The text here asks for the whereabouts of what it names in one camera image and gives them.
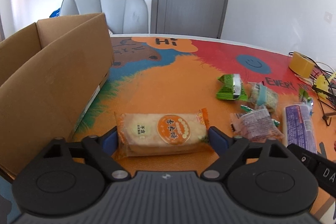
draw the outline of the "red painted area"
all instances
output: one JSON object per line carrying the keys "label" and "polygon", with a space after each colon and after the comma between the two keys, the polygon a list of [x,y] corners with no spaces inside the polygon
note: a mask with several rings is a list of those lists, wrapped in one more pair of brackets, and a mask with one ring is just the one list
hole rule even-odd
{"label": "red painted area", "polygon": [[[250,47],[208,41],[193,40],[193,45],[198,48],[198,51],[193,54],[205,63],[216,67],[223,73],[239,73],[244,82],[264,81],[267,87],[285,94],[298,94],[300,86],[306,86],[288,67],[290,62],[288,56]],[[261,59],[271,68],[271,73],[260,74],[247,69],[236,60],[240,54],[252,55]]]}

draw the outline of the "orange circle label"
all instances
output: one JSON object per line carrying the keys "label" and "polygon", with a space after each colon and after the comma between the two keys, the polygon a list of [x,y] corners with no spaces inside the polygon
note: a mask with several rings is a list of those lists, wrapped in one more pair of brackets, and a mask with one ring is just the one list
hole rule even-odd
{"label": "orange circle label", "polygon": [[160,137],[169,144],[182,144],[190,137],[186,120],[177,115],[164,115],[157,123]]}

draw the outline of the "purple label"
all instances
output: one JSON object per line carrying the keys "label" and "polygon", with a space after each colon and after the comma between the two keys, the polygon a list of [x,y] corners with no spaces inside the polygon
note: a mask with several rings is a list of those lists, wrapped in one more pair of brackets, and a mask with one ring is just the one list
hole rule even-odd
{"label": "purple label", "polygon": [[286,107],[286,122],[288,145],[295,143],[310,152],[317,153],[308,107],[306,105]]}

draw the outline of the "gray leather chair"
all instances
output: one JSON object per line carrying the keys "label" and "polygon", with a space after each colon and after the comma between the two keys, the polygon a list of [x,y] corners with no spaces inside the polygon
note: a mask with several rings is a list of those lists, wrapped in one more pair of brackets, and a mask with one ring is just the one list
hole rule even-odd
{"label": "gray leather chair", "polygon": [[148,33],[148,9],[144,0],[63,0],[59,15],[105,13],[113,34]]}

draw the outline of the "roll of tape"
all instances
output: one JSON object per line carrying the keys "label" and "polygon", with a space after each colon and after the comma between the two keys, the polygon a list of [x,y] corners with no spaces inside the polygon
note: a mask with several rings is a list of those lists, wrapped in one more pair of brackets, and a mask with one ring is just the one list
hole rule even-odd
{"label": "roll of tape", "polygon": [[299,52],[294,52],[289,68],[304,78],[309,78],[315,64]]}

